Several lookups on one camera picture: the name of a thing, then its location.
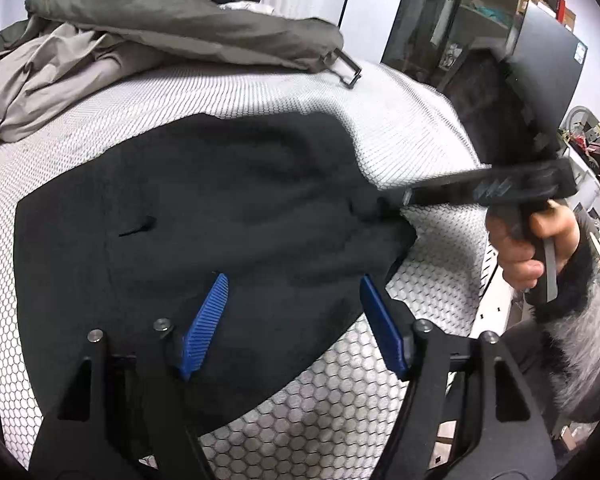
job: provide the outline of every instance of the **red object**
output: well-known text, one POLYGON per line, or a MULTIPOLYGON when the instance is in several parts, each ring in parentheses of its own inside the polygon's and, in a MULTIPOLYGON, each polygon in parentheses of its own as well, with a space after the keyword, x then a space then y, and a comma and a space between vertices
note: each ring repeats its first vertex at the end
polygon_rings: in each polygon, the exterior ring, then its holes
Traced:
POLYGON ((555 19, 559 23, 564 22, 564 11, 567 8, 567 0, 558 0, 558 12, 555 13, 555 19))

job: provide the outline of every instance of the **person's arm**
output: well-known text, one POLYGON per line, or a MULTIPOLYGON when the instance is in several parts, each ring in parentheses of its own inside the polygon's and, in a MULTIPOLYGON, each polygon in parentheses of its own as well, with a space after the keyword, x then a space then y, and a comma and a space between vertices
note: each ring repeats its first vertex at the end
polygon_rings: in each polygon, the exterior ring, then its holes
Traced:
MULTIPOLYGON (((535 286, 542 263, 533 247, 514 240, 500 219, 488 216, 490 241, 499 251, 504 279, 517 290, 535 286)), ((542 328, 542 363, 549 374, 555 404, 574 420, 597 420, 600 411, 600 269, 588 233, 565 206, 535 214, 531 229, 553 236, 558 266, 558 297, 534 309, 542 328)))

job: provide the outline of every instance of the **white label sticker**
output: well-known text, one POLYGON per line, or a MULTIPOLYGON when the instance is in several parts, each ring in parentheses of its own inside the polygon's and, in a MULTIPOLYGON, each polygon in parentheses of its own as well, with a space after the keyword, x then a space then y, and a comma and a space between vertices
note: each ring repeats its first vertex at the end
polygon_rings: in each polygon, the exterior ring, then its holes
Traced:
POLYGON ((576 47, 576 54, 575 54, 575 56, 573 56, 575 58, 575 60, 578 63, 583 64, 584 57, 586 54, 587 54, 587 47, 584 46, 584 43, 578 43, 578 46, 576 47))

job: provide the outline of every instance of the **human hand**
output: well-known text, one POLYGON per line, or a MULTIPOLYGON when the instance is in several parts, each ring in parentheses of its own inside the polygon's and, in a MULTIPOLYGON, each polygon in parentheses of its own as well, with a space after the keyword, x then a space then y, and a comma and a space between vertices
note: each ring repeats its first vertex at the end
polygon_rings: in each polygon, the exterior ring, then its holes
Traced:
MULTIPOLYGON (((538 238, 554 237, 556 272, 560 273, 580 243, 580 228, 573 211, 549 200, 550 208, 533 213, 531 231, 538 238)), ((534 288, 544 273, 542 262, 533 259, 535 249, 526 240, 516 240, 500 218, 487 213, 489 242, 498 251, 502 277, 516 290, 534 288)))

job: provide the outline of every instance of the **black garment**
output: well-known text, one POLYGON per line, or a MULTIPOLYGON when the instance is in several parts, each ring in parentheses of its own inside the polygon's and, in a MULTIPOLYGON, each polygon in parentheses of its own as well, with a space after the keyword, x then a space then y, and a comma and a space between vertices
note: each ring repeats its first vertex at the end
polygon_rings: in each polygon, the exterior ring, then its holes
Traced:
POLYGON ((189 327, 213 272, 229 301, 182 384, 198 431, 234 420, 305 370, 385 284, 414 230, 360 173, 325 114, 196 115, 122 142, 17 206, 18 328, 43 413, 87 333, 132 354, 155 319, 189 327))

